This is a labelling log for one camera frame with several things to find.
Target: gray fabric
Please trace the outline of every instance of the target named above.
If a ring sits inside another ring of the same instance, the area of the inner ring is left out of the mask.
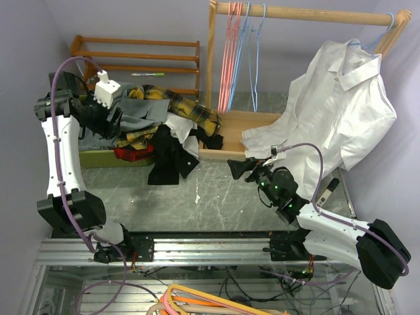
[[[114,96],[112,104],[113,110],[109,117],[114,113],[115,108],[121,108],[121,131],[129,132],[143,129],[153,125],[160,125],[166,120],[169,108],[169,100],[137,100],[128,98],[129,91],[134,87],[142,87],[133,83],[119,82],[121,87]]]
[[[86,128],[85,137],[79,140],[79,151],[109,150],[117,147],[117,137],[112,139],[102,138]]]

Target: green pen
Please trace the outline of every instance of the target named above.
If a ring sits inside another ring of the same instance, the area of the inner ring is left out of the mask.
[[[165,74],[163,72],[158,73],[132,73],[133,77],[163,77]]]

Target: marker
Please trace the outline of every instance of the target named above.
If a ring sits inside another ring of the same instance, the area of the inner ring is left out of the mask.
[[[316,202],[316,205],[321,208],[322,205],[327,201],[327,199],[330,197],[332,192],[337,188],[339,185],[340,180],[338,178],[333,178],[332,181],[329,183],[327,189],[325,189],[325,192],[320,196],[318,201]]]
[[[132,73],[133,77],[163,77],[165,74],[163,72],[158,73]]]

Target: blue hanger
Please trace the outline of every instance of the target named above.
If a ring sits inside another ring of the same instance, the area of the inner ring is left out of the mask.
[[[388,28],[370,46],[365,46],[361,42],[359,42],[359,43],[350,43],[348,45],[349,46],[360,45],[363,48],[365,48],[365,50],[372,56],[372,58],[375,58],[375,56],[373,55],[373,52],[375,51],[375,49],[378,46],[379,42],[381,41],[382,37],[391,30],[391,28],[394,26],[394,23],[395,23],[395,17],[393,15],[393,13],[387,13],[387,14],[388,15],[391,15],[391,17],[392,17],[391,25],[388,26]]]
[[[260,27],[258,28],[257,32],[257,69],[255,70],[255,85],[252,86],[252,77],[251,77],[251,33],[255,32],[253,28],[251,28],[251,32],[249,33],[249,50],[248,50],[248,64],[249,64],[249,83],[251,84],[251,96],[252,96],[252,104],[254,107],[254,112],[258,110],[258,92],[257,92],[257,84],[258,84],[258,63],[259,63],[259,55],[260,55],[260,37],[261,37],[261,29],[263,28],[265,16],[267,13],[267,6],[264,5],[264,16],[262,17]]]
[[[232,101],[234,99],[234,94],[235,94],[235,90],[236,90],[236,82],[238,80],[239,67],[240,67],[240,64],[241,64],[241,57],[242,57],[243,37],[244,37],[245,31],[249,27],[249,25],[248,25],[249,7],[250,7],[250,4],[248,2],[247,14],[245,16],[245,21],[243,22],[241,33],[240,33],[240,36],[239,36],[239,39],[238,39],[238,48],[236,49],[234,73],[233,73],[233,76],[232,76],[232,86],[230,87],[230,97],[229,97],[227,112],[229,112],[230,108],[232,107]]]

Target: pink hanger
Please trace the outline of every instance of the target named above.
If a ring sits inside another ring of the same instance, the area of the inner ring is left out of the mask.
[[[226,41],[224,42],[224,52],[223,52],[223,62],[222,62],[222,75],[220,76],[220,91],[219,91],[219,105],[217,107],[217,111],[222,111],[222,100],[225,91],[225,81],[226,81],[226,74],[227,74],[227,66],[228,66],[228,55],[229,55],[229,46],[230,46],[230,38],[232,33],[232,19],[233,19],[233,12],[235,11],[236,3],[234,3],[233,10],[231,10],[231,3],[229,2],[228,8],[228,25],[226,27]]]
[[[226,113],[228,109],[228,101],[230,98],[230,86],[232,85],[232,77],[234,73],[234,63],[236,57],[236,46],[238,45],[239,28],[241,22],[242,3],[238,2],[238,10],[236,12],[236,20],[232,32],[232,49],[230,59],[228,61],[228,75],[226,78],[226,90],[224,93],[223,112]]]

